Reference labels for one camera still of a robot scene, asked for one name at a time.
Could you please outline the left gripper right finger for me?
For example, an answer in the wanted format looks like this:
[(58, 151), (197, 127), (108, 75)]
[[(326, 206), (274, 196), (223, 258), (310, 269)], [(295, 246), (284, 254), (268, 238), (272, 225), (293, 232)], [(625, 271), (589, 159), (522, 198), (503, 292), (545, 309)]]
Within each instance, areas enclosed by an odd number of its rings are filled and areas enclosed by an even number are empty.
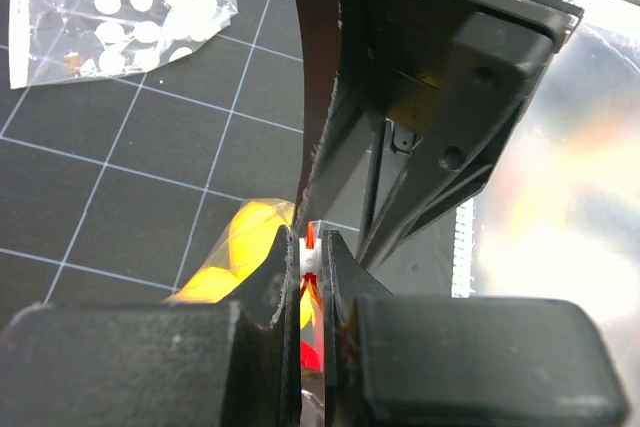
[(395, 295), (322, 236), (329, 426), (622, 426), (603, 336), (566, 300)]

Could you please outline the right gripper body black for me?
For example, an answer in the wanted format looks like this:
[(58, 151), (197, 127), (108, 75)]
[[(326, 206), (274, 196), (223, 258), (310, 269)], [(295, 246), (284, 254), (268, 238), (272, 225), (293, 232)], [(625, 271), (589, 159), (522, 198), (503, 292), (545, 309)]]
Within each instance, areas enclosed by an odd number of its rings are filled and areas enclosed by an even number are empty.
[(436, 109), (456, 32), (476, 13), (526, 27), (548, 37), (559, 51), (583, 12), (565, 0), (366, 0), (372, 58), (418, 85), (408, 94), (385, 83), (385, 115), (416, 134), (427, 131)]

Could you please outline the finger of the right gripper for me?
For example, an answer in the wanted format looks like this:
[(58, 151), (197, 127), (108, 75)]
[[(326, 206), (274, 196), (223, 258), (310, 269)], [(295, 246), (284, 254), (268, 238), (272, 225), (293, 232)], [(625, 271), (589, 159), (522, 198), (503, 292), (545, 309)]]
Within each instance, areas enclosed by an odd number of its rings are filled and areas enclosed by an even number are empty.
[(362, 266), (483, 188), (552, 52), (543, 34), (483, 13), (456, 32), (431, 124), (364, 239)]
[(372, 140), (366, 0), (295, 0), (303, 54), (303, 147), (294, 222), (326, 217)]

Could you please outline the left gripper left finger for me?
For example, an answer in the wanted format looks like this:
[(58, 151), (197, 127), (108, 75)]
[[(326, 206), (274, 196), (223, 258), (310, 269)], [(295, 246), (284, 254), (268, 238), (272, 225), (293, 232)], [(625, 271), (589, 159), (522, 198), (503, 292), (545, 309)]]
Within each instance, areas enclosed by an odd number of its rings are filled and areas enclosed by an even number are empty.
[(1, 333), (5, 426), (295, 426), (297, 248), (215, 304), (50, 306)]

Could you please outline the red apple toy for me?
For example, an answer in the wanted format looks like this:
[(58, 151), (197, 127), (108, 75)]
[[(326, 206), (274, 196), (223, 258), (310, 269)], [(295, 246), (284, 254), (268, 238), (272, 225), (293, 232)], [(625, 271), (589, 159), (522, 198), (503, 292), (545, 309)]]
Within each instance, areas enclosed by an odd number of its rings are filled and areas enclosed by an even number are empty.
[(311, 346), (306, 342), (300, 342), (300, 366), (302, 370), (314, 372), (324, 371), (324, 347)]

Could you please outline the single clear zip bag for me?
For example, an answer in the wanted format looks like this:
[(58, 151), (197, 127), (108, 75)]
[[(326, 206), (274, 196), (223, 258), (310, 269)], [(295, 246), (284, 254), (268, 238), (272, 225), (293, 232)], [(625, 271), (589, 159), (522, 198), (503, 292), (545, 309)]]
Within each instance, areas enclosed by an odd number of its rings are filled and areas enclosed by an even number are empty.
[(336, 426), (340, 346), (336, 268), (351, 262), (321, 220), (293, 229), (281, 199), (241, 205), (200, 268), (168, 302), (231, 315), (219, 399), (224, 426)]

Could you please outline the yellow mango toy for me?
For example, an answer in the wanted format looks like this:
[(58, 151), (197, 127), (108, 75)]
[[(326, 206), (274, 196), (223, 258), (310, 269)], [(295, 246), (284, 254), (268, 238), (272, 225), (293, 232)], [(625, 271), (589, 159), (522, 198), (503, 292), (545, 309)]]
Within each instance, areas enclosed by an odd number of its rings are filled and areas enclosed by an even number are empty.
[(244, 282), (267, 258), (278, 230), (290, 227), (294, 204), (282, 199), (243, 203), (200, 269), (172, 303), (217, 303)]

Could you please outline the clear zip bags stack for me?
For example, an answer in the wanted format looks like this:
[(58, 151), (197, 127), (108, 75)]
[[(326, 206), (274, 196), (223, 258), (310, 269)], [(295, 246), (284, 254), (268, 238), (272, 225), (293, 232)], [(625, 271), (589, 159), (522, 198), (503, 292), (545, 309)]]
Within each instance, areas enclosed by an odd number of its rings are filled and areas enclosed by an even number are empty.
[(237, 0), (10, 0), (9, 84), (148, 73), (228, 27)]

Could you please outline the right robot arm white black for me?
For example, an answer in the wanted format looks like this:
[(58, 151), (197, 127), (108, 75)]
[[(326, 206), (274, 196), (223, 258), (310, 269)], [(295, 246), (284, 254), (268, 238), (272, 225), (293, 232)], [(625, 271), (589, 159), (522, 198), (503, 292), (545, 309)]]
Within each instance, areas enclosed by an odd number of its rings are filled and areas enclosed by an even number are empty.
[(365, 192), (358, 262), (380, 265), (478, 194), (583, 12), (566, 0), (295, 0), (304, 71), (293, 228), (323, 218), (387, 122), (413, 135)]

